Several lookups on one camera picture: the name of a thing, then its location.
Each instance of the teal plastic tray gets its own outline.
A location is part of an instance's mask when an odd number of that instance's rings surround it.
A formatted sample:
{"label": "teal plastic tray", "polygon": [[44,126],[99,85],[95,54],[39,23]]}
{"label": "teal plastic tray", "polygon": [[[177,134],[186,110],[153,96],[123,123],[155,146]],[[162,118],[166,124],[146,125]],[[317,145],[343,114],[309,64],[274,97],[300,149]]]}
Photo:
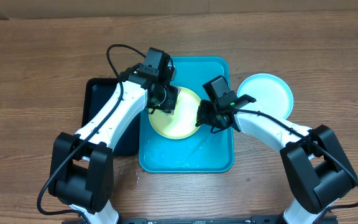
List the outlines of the teal plastic tray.
{"label": "teal plastic tray", "polygon": [[[193,90],[209,100],[203,84],[223,75],[230,85],[229,67],[220,57],[172,57],[177,68],[172,85]],[[211,134],[201,125],[193,135],[179,140],[167,139],[150,124],[147,111],[140,115],[139,163],[149,172],[225,172],[234,163],[233,130]]]}

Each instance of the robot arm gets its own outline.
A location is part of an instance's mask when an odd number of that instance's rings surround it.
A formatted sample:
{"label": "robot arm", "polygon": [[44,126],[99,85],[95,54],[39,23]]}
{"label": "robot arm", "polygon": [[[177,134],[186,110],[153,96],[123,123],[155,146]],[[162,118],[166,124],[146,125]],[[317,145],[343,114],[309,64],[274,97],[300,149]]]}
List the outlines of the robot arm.
{"label": "robot arm", "polygon": [[[109,101],[87,125],[75,135],[61,133],[53,144],[51,175],[59,166],[63,167],[48,186],[49,194],[81,211],[92,224],[114,224],[119,219],[109,201],[114,184],[112,152],[129,123],[145,108],[166,113],[175,109],[179,90],[170,85],[175,68],[169,61],[168,54],[150,48],[143,64],[138,63],[120,74],[122,86],[117,85]],[[121,92],[122,100],[116,107]],[[98,131],[89,138],[96,127]],[[83,147],[73,159],[89,161],[88,169],[72,160],[63,163],[80,144]]]}
{"label": "robot arm", "polygon": [[[139,84],[130,81],[123,82],[122,85],[124,87],[122,101],[99,131],[89,140],[90,143],[99,144],[105,142],[107,147],[114,150],[128,124],[146,107],[147,89],[143,89]],[[120,85],[117,84],[116,90],[99,113],[75,133],[80,135],[80,139],[84,140],[88,137],[92,130],[107,116],[117,103],[119,93]]]}
{"label": "robot arm", "polygon": [[318,149],[320,147],[356,177],[337,137],[328,127],[321,125],[311,129],[263,114],[260,112],[263,106],[255,98],[248,95],[237,97],[223,77],[216,77],[203,87],[211,101],[201,101],[197,125],[208,124],[221,130],[232,127],[256,137],[280,153],[295,196],[291,206],[282,214],[283,223],[314,223],[327,207],[356,186],[342,167],[330,158],[324,157],[316,167],[310,163],[314,156],[323,155]]}

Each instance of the wooden table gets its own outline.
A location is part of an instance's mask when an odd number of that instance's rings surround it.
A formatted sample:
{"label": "wooden table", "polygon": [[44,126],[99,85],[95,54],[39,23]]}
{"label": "wooden table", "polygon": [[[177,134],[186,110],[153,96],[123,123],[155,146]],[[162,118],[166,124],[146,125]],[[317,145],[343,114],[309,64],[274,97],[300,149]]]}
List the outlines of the wooden table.
{"label": "wooden table", "polygon": [[[81,124],[86,82],[112,77],[105,51],[129,44],[171,55],[218,55],[233,89],[267,72],[295,96],[290,120],[325,124],[358,175],[358,11],[0,21],[0,223],[60,223],[35,201],[48,178],[52,143]],[[118,70],[142,59],[112,51]],[[138,158],[114,160],[114,208],[125,218],[278,214],[292,201],[280,156],[234,134],[236,161],[223,174],[150,174]],[[339,203],[358,200],[353,190]],[[47,210],[67,208],[46,195]],[[335,211],[358,223],[358,208]]]}

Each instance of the black cable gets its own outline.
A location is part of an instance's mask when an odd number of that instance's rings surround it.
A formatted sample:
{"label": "black cable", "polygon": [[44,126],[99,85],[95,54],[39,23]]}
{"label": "black cable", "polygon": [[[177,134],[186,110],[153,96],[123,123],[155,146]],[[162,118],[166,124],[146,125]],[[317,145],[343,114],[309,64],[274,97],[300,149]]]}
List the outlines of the black cable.
{"label": "black cable", "polygon": [[[117,76],[117,78],[119,78],[119,74],[116,70],[116,68],[114,67],[114,65],[111,62],[110,59],[110,50],[113,47],[125,47],[128,49],[131,49],[135,52],[137,52],[138,54],[140,54],[143,57],[146,57],[146,55],[144,55],[142,52],[138,51],[137,49],[130,47],[128,45],[124,45],[124,44],[113,44],[111,45],[106,52],[106,56],[107,56],[107,60],[114,72],[114,74]],[[54,179],[56,178],[57,174],[60,172],[60,170],[62,169],[62,167],[67,164],[68,161],[70,161],[71,159],[73,159],[74,155],[99,131],[99,129],[103,126],[103,124],[110,118],[110,116],[114,113],[114,111],[117,109],[118,105],[120,104],[121,100],[122,100],[122,96],[124,95],[124,87],[122,85],[122,82],[119,82],[120,85],[120,94],[117,100],[117,103],[113,106],[113,108],[111,109],[111,111],[107,114],[107,116],[105,118],[103,118],[103,120],[97,125],[97,127],[95,127],[91,134],[89,134],[68,156],[67,158],[58,166],[58,168],[53,172],[53,174],[49,177],[49,179],[46,181],[46,183],[44,184],[44,186],[42,187],[40,193],[38,194],[38,198],[37,198],[37,209],[38,211],[43,214],[43,215],[61,215],[61,214],[66,214],[66,213],[77,213],[79,214],[85,221],[85,223],[90,223],[88,218],[85,216],[85,214],[79,210],[74,210],[74,209],[66,209],[66,210],[60,210],[60,211],[54,211],[54,212],[48,212],[45,211],[42,207],[41,207],[41,201],[42,201],[42,196],[44,196],[45,191],[47,190],[48,186],[54,181]]]}
{"label": "black cable", "polygon": [[221,131],[224,131],[224,130],[226,130],[227,128],[230,128],[230,126],[226,126],[226,127],[224,127],[224,128],[221,128],[221,129],[219,129],[219,130],[217,130],[217,131],[214,131],[214,126],[212,126],[211,127],[211,130],[209,130],[212,134],[216,134],[216,133],[220,133]]}
{"label": "black cable", "polygon": [[[216,115],[220,115],[220,114],[224,114],[224,113],[233,113],[233,112],[241,112],[241,113],[250,113],[250,114],[256,114],[259,116],[263,116],[266,117],[270,120],[272,120],[273,122],[277,123],[278,125],[280,125],[281,127],[283,127],[284,129],[286,129],[287,131],[289,131],[290,133],[298,136],[299,138],[303,139],[304,141],[306,141],[309,144],[312,144],[314,147],[316,147],[321,153],[323,153],[324,156],[328,157],[330,160],[332,160],[333,162],[335,162],[338,166],[340,166],[342,168],[342,170],[344,172],[346,172],[348,174],[348,176],[353,180],[353,182],[356,184],[356,186],[358,187],[358,180],[353,176],[353,174],[351,174],[337,159],[335,159],[332,155],[330,155],[330,153],[328,153],[325,149],[323,149],[321,146],[319,146],[318,144],[316,144],[314,141],[311,141],[310,139],[308,139],[306,136],[298,133],[297,131],[295,131],[293,128],[288,127],[287,125],[283,124],[281,121],[279,121],[278,119],[274,118],[273,116],[270,116],[268,114],[262,113],[260,111],[252,111],[252,110],[240,110],[240,109],[233,109],[233,110],[224,110],[224,111],[220,111],[218,113],[215,113]],[[327,207],[323,210],[322,214],[320,215],[320,218],[323,218],[324,215],[326,214],[326,212],[330,212],[331,210],[334,209],[339,209],[339,208],[354,208],[354,207],[358,207],[358,202],[356,203],[352,203],[352,204],[347,204],[347,205],[333,205],[330,207]]]}

